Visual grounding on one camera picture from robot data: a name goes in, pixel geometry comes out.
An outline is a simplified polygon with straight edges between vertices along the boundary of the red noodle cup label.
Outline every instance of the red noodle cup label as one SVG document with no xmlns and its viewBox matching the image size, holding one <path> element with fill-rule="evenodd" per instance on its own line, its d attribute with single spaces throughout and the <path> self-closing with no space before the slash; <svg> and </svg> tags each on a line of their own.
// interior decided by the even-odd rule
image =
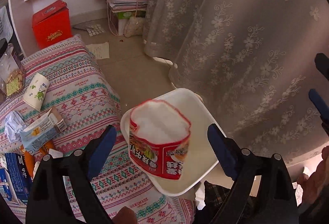
<svg viewBox="0 0 329 224">
<path fill-rule="evenodd" d="M 181 176 L 184 159 L 188 151 L 190 129 L 188 129 L 184 139 L 166 144 L 153 144 L 137 137 L 135 134 L 138 132 L 138 129 L 139 126 L 130 119 L 130 157 L 142 169 L 154 176 L 178 180 Z"/>
</svg>

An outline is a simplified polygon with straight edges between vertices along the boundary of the blue gripper pad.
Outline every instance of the blue gripper pad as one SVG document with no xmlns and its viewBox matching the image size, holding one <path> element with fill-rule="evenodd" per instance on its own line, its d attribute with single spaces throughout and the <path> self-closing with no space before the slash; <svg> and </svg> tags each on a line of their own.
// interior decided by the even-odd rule
<svg viewBox="0 0 329 224">
<path fill-rule="evenodd" d="M 105 136 L 103 137 L 103 140 L 95 149 L 94 153 L 91 155 L 89 159 L 88 175 L 87 175 L 89 180 L 99 175 L 115 142 L 116 142 L 116 129 L 113 126 L 106 132 Z"/>
<path fill-rule="evenodd" d="M 237 157 L 234 156 L 232 150 L 225 144 L 224 140 L 227 138 L 223 135 L 216 124 L 211 124 L 208 127 L 207 134 L 208 141 L 213 148 L 224 173 L 235 181 L 239 174 L 236 170 Z"/>
<path fill-rule="evenodd" d="M 329 108 L 315 89 L 311 89 L 309 91 L 309 99 L 313 102 L 314 106 L 317 108 L 322 118 L 325 120 L 329 120 Z"/>
</svg>

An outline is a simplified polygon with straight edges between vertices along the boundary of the red box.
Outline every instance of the red box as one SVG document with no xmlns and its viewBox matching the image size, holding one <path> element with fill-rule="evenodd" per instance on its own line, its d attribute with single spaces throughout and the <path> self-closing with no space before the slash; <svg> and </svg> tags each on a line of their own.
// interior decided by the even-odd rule
<svg viewBox="0 0 329 224">
<path fill-rule="evenodd" d="M 32 28 L 40 49 L 72 37 L 67 4 L 57 0 L 35 13 Z"/>
</svg>

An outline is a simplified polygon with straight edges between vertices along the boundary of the metal screw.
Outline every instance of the metal screw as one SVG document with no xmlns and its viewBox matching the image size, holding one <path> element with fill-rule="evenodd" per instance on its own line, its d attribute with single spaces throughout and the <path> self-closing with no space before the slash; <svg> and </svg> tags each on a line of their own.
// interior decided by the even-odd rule
<svg viewBox="0 0 329 224">
<path fill-rule="evenodd" d="M 48 161 L 50 159 L 50 155 L 49 154 L 46 154 L 42 159 L 44 161 Z"/>
<path fill-rule="evenodd" d="M 281 155 L 279 155 L 278 153 L 275 153 L 274 158 L 277 159 L 278 161 L 280 161 L 281 160 Z"/>
<path fill-rule="evenodd" d="M 247 156 L 250 154 L 250 151 L 246 148 L 242 149 L 241 152 L 243 155 L 247 155 Z"/>
<path fill-rule="evenodd" d="M 80 156 L 82 154 L 82 150 L 81 149 L 77 149 L 75 152 L 74 152 L 74 155 L 75 156 Z"/>
</svg>

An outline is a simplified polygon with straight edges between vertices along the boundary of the white cable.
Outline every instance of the white cable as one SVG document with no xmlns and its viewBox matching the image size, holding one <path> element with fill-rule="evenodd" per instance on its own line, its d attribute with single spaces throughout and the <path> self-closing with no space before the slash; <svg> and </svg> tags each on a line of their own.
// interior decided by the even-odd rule
<svg viewBox="0 0 329 224">
<path fill-rule="evenodd" d="M 115 33 L 112 31 L 111 27 L 110 27 L 110 22 L 111 22 L 112 25 L 113 25 L 114 28 L 115 28 L 115 25 L 114 25 L 114 23 L 110 20 L 110 16 L 109 16 L 109 0 L 107 0 L 106 8 L 107 8 L 107 21 L 108 21 L 108 24 L 109 24 L 110 32 L 111 32 L 114 36 L 117 36 L 117 37 L 124 36 L 124 34 L 123 34 L 123 35 L 118 35 L 117 30 L 116 30 L 116 34 L 115 34 Z"/>
</svg>

